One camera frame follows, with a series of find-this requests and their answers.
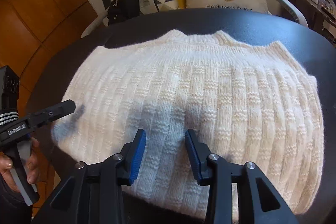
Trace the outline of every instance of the gray armrest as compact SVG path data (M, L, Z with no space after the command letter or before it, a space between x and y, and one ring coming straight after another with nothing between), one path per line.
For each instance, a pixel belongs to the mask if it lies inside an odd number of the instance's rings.
M278 1L293 17L295 22L308 28L307 21L302 13L288 0L276 0Z
M81 38L86 37L90 33L92 33L102 22L105 17L107 17L107 11L108 8L102 12L100 15L98 15L94 21L90 23L90 25L84 30L84 32L81 35Z

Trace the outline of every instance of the knit fabric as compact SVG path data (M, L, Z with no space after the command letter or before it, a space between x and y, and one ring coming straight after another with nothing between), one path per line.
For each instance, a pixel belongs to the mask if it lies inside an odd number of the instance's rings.
M229 162L254 161L294 213L309 208L319 187L323 119L316 79L280 42L253 47L222 31L172 30L141 44L97 47L67 99L76 112L56 122L53 138L76 160L104 161L138 128L146 130L138 179L123 190L160 207L205 217L209 187L193 178L184 147L188 128Z

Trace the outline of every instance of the black and white striped band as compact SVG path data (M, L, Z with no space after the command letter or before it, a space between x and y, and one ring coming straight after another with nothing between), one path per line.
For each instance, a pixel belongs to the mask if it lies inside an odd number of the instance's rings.
M7 112L0 114L0 126L17 119L19 119L19 114L17 112Z

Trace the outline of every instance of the black handle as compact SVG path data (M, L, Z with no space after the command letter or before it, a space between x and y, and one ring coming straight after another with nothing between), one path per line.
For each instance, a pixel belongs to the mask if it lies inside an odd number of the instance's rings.
M22 161L25 162L31 154L31 141L22 141L17 145L10 146L4 150L4 153L13 161L13 168L10 172L26 204L30 206L40 198L36 187L27 182L26 170L22 164Z

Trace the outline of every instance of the silver screw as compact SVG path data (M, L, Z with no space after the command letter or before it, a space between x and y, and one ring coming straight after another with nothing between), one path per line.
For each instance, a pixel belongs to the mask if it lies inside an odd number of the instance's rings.
M249 162L246 164L246 166L247 166L248 169L254 169L254 168L255 168L255 163L249 161Z
M211 160L218 160L219 156L217 154L210 154L209 155L209 159L211 159Z
M120 153L117 153L117 154L114 154L114 155L112 156L112 158L113 158L114 160L121 160L121 159L123 158L123 155L120 154Z
M75 165L75 167L76 167L77 169L82 169L84 166L85 166L85 162L83 162L83 161L79 161L79 162L77 162L76 165Z

